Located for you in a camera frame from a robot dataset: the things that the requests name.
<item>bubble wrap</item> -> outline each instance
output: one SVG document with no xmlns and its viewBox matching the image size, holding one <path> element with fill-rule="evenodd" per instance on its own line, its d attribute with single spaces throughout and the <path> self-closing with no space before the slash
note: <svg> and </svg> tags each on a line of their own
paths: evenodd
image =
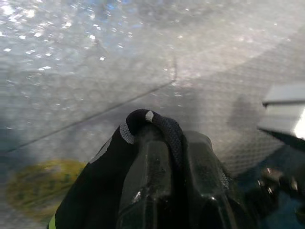
<svg viewBox="0 0 305 229">
<path fill-rule="evenodd" d="M 256 130 L 270 86 L 305 79 L 304 0 L 0 0 L 0 12 L 3 184 L 90 160 L 138 108 L 208 135 L 240 174 L 280 145 Z M 6 228 L 41 227 L 2 205 Z"/>
</svg>

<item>black fabric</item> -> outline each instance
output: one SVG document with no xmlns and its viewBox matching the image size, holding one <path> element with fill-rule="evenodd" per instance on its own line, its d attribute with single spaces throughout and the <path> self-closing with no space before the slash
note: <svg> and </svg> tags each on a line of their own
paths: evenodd
<svg viewBox="0 0 305 229">
<path fill-rule="evenodd" d="M 146 119 L 148 112 L 150 117 L 153 114 L 151 120 Z M 123 182 L 137 155 L 137 149 L 126 137 L 132 139 L 150 122 L 162 131 L 174 169 L 181 172 L 183 134 L 177 122 L 149 110 L 136 110 L 126 118 L 128 130 L 124 129 L 126 125 L 118 127 L 105 153 L 98 153 L 72 185 L 55 213 L 56 229 L 115 228 Z"/>
</svg>

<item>yellow-green object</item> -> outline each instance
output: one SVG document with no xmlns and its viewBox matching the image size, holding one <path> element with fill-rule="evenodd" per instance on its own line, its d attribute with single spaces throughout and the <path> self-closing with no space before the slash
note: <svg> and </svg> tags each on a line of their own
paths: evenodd
<svg viewBox="0 0 305 229">
<path fill-rule="evenodd" d="M 39 222 L 47 222 L 79 173 L 84 163 L 53 160 L 25 167 L 6 185 L 6 199 L 15 209 Z"/>
<path fill-rule="evenodd" d="M 56 226 L 55 226 L 55 215 L 53 215 L 53 217 L 51 218 L 51 220 L 49 222 L 49 229 L 56 229 Z"/>
</svg>

